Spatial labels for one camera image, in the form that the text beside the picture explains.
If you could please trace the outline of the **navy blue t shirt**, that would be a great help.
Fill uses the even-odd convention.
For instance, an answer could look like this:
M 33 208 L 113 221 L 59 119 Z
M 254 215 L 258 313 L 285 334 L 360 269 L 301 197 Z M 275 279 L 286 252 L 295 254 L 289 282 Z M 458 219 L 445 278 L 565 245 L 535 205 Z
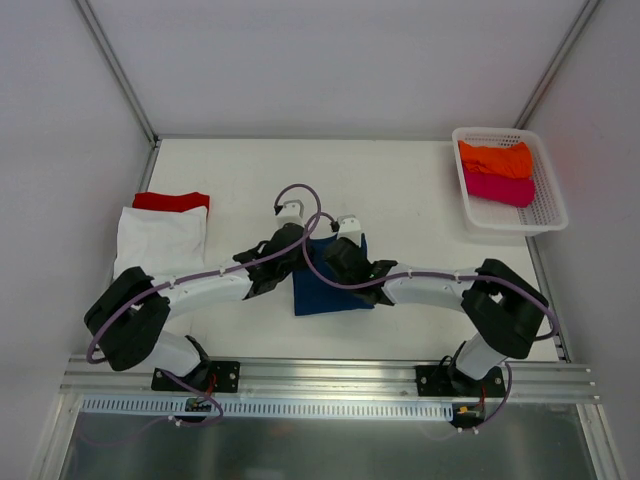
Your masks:
M 313 239 L 310 247 L 313 254 L 310 256 L 314 267 L 325 278 L 338 282 L 326 262 L 323 253 L 326 248 L 337 239 L 337 236 Z M 336 289 L 321 281 L 310 269 L 294 271 L 293 295 L 294 315 L 296 317 L 346 312 L 353 310 L 372 310 L 373 305 L 357 298 L 350 291 Z

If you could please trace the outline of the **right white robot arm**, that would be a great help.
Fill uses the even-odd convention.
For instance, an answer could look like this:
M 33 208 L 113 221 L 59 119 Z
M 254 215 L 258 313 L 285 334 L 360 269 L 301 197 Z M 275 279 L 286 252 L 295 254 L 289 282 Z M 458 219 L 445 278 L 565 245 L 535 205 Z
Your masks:
M 478 396 L 490 371 L 503 361 L 525 359 L 550 316 L 549 303 L 502 261 L 486 259 L 476 269 L 430 271 L 394 260 L 371 262 L 353 241 L 339 238 L 323 253 L 333 286 L 370 305 L 427 305 L 463 313 L 475 327 L 446 370 L 428 380 L 459 396 Z

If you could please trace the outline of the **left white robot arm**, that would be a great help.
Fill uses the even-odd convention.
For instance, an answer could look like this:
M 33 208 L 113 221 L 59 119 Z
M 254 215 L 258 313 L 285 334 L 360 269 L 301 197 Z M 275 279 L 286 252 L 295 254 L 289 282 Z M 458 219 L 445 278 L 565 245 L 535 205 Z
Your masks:
M 106 363 L 122 372 L 149 365 L 178 390 L 203 391 L 215 385 L 217 368 L 193 337 L 177 336 L 165 324 L 216 304 L 245 301 L 274 290 L 302 268 L 304 227 L 286 223 L 271 239 L 238 253 L 216 271 L 162 280 L 130 267 L 85 313 L 92 335 L 90 364 Z

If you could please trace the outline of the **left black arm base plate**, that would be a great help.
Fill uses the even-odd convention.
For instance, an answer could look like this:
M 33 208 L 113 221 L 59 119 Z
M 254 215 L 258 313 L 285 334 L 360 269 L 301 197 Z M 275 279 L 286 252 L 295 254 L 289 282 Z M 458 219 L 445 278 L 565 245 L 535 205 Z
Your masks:
M 208 393 L 236 393 L 240 380 L 241 364 L 237 361 L 204 360 L 179 380 L 186 385 Z M 186 391 L 160 369 L 155 369 L 151 390 L 159 392 Z

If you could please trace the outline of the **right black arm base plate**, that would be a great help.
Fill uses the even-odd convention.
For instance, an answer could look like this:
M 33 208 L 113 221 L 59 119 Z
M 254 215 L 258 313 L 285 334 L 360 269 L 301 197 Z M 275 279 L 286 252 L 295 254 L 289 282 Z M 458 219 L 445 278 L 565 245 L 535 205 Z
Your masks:
M 502 398 L 507 382 L 500 367 L 495 366 L 480 380 L 472 379 L 449 365 L 418 365 L 415 370 L 417 394 L 420 397 Z

